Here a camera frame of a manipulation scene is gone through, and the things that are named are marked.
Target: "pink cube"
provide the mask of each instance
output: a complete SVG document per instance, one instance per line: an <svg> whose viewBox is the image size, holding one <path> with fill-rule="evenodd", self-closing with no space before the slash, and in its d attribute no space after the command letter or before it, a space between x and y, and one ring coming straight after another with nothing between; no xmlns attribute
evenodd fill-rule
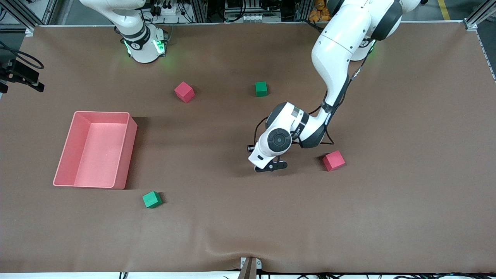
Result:
<svg viewBox="0 0 496 279"><path fill-rule="evenodd" d="M137 127L127 112L76 111L54 186L124 189Z"/></svg>
<svg viewBox="0 0 496 279"><path fill-rule="evenodd" d="M179 99L183 100L184 103L188 103L194 97L194 91L191 86L189 86L186 82L181 82L176 89L174 89L176 95Z"/></svg>
<svg viewBox="0 0 496 279"><path fill-rule="evenodd" d="M340 166L344 165L343 156L341 156L341 153L338 150L327 154L324 157L323 161L324 161L325 167L327 168L327 171L337 169Z"/></svg>

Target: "green cube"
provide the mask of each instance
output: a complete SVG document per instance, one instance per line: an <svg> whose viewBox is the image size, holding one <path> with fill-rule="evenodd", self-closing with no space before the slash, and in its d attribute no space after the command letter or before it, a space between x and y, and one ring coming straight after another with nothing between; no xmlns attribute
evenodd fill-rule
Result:
<svg viewBox="0 0 496 279"><path fill-rule="evenodd" d="M267 83L265 81L255 82L255 91L257 97L267 96Z"/></svg>
<svg viewBox="0 0 496 279"><path fill-rule="evenodd" d="M159 194L155 191L152 191L143 196L143 201L145 202L145 206L149 209L156 208L157 206L162 204L162 199Z"/></svg>

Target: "pink bin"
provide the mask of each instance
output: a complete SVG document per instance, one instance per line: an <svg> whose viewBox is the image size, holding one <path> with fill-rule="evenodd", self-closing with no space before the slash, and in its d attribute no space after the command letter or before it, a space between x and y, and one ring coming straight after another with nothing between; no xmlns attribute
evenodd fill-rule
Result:
<svg viewBox="0 0 496 279"><path fill-rule="evenodd" d="M127 112L76 111L54 186L124 189L137 128Z"/></svg>

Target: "brown table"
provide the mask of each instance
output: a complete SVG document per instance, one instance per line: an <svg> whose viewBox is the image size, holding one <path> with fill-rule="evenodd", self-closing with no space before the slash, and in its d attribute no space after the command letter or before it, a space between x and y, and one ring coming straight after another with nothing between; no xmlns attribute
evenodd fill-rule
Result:
<svg viewBox="0 0 496 279"><path fill-rule="evenodd" d="M141 65L111 28L36 28L22 50L45 63L46 90L13 84L0 101L0 272L228 270L242 256L272 272L496 271L496 85L461 23L402 24L350 86L336 145L253 171L256 123L323 98L317 36L179 26L167 57ZM126 190L52 186L76 110L134 116ZM337 149L346 166L324 171ZM166 203L146 209L152 190Z"/></svg>

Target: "pink plastic container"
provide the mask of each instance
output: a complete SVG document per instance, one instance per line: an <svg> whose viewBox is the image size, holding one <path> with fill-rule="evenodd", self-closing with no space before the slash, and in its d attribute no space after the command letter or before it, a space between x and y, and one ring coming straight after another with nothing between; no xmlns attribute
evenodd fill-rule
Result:
<svg viewBox="0 0 496 279"><path fill-rule="evenodd" d="M137 128L127 112L76 111L54 186L124 189Z"/></svg>

